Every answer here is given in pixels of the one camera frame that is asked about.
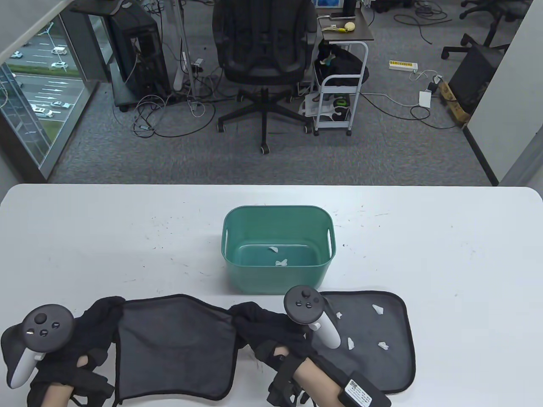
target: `metal cart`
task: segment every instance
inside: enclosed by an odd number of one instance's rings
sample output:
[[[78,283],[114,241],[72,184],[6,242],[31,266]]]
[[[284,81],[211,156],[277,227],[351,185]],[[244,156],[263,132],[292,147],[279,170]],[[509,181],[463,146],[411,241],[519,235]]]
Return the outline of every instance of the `metal cart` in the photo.
[[[313,85],[314,88],[317,88],[319,91],[319,108],[317,110],[317,115],[313,118],[313,134],[315,136],[319,135],[319,129],[330,129],[330,128],[345,128],[347,129],[347,135],[350,136],[352,129],[352,122],[355,118],[356,105],[358,103],[358,97],[360,95],[360,89],[362,87],[362,78],[364,77],[364,71],[366,68],[366,61],[368,60],[368,45],[364,41],[330,41],[330,44],[337,44],[342,48],[346,48],[347,51],[351,52],[353,45],[360,45],[364,49],[364,58],[362,59],[362,70],[360,74],[354,75],[330,75],[323,79],[323,82],[320,84],[317,79],[317,72],[315,66],[313,66]],[[328,81],[331,79],[358,79],[358,85],[356,86],[330,86],[327,85]],[[355,95],[354,103],[350,106],[350,111],[347,112],[345,120],[343,121],[333,121],[333,120],[321,120],[322,108],[323,108],[323,98],[326,94],[348,94]]]

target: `black glove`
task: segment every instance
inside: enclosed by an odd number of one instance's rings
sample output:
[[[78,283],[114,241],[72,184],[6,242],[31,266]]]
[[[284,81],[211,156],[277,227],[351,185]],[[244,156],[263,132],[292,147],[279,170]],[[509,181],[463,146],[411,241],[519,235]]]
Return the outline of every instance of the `black glove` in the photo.
[[[315,353],[311,346],[312,331],[286,314],[268,311],[254,302],[234,305],[229,313],[237,330],[238,348],[249,344],[257,359],[272,369],[278,370],[283,360],[273,356],[277,346],[286,346],[299,359]]]
[[[108,380],[92,371],[108,357],[108,349],[122,317],[122,297],[107,297],[96,301],[83,315],[75,319],[72,338],[58,351],[45,355],[37,363],[38,373],[30,383],[28,407],[40,407],[51,383],[74,387],[73,395],[87,397],[88,407],[101,407],[113,394]],[[77,367],[79,357],[89,358],[85,366]]]

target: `gray carpet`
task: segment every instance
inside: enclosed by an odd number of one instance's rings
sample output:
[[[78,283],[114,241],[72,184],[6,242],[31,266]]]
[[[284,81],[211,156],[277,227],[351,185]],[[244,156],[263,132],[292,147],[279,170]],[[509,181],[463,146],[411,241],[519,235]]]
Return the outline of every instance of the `gray carpet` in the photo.
[[[459,1],[440,4],[453,21],[423,28],[424,42],[417,27],[398,24],[395,9],[376,14],[371,29],[375,41],[369,43],[370,78],[363,92],[388,93],[404,103],[418,101],[418,91],[427,80],[412,82],[408,74],[390,71],[388,60],[416,61],[419,69],[435,69],[450,79],[463,55],[440,58],[445,45],[458,45],[468,32],[483,41],[491,17],[475,13],[465,20]],[[212,8],[188,3],[187,32],[191,53],[204,58],[204,74],[217,66],[211,33]],[[367,20],[371,10],[364,11]],[[500,24],[493,44],[510,42],[517,23]],[[236,85],[224,80],[224,93],[232,94]],[[382,109],[410,117],[409,108],[393,104],[384,97],[368,96]],[[438,99],[428,123],[447,127],[453,124]],[[133,113],[112,113],[109,84],[98,88],[93,100],[64,153],[50,182],[54,183],[201,183],[201,184],[293,184],[293,185],[490,185],[460,128],[436,130],[416,121],[399,120],[372,107],[363,98],[356,111],[352,137],[344,130],[322,130],[320,137],[305,135],[298,123],[271,116],[268,119],[268,144],[271,154],[261,156],[260,117],[251,116],[228,123],[226,133],[216,133],[216,118],[239,107],[235,102],[217,104],[217,114],[205,129],[182,138],[137,138],[130,131]],[[175,135],[197,129],[212,113],[195,119],[187,104],[167,107],[159,130]]]

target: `power strip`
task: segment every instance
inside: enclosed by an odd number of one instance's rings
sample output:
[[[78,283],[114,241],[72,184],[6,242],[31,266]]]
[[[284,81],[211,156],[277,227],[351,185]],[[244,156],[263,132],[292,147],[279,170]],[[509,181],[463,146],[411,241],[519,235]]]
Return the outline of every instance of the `power strip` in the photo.
[[[388,68],[394,69],[395,71],[408,71],[416,73],[419,69],[419,65],[416,62],[403,62],[403,61],[388,61]]]

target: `office chair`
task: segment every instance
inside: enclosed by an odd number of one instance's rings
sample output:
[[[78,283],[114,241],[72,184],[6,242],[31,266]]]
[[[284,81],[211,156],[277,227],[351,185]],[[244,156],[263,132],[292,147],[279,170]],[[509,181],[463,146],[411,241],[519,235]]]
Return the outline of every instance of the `office chair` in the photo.
[[[483,47],[488,47],[497,50],[507,51],[509,44],[500,45],[497,47],[491,47],[490,43],[496,35],[496,30],[501,19],[505,17],[505,21],[512,22],[515,20],[521,20],[526,16],[528,9],[532,3],[532,0],[465,0],[460,3],[462,7],[466,7],[468,4],[475,4],[475,7],[472,7],[469,10],[464,11],[460,14],[460,19],[463,20],[466,16],[475,11],[488,11],[494,17],[494,21],[490,25],[490,30],[488,31],[487,37],[482,43]],[[469,34],[464,34],[460,41],[461,47],[443,47],[441,51],[441,59],[447,59],[450,56],[451,52],[462,52],[467,53],[470,47],[467,47],[468,44],[478,44]]]
[[[213,37],[224,75],[238,84],[262,86],[257,94],[238,92],[237,101],[247,98],[252,104],[219,117],[218,132],[224,132],[227,120],[259,112],[262,115],[261,151],[268,154],[268,113],[299,120],[305,123],[305,133],[313,131],[311,117],[277,104],[283,99],[292,101],[292,90],[270,94],[265,86],[293,88],[303,79],[311,64],[317,24],[311,0],[216,0]]]

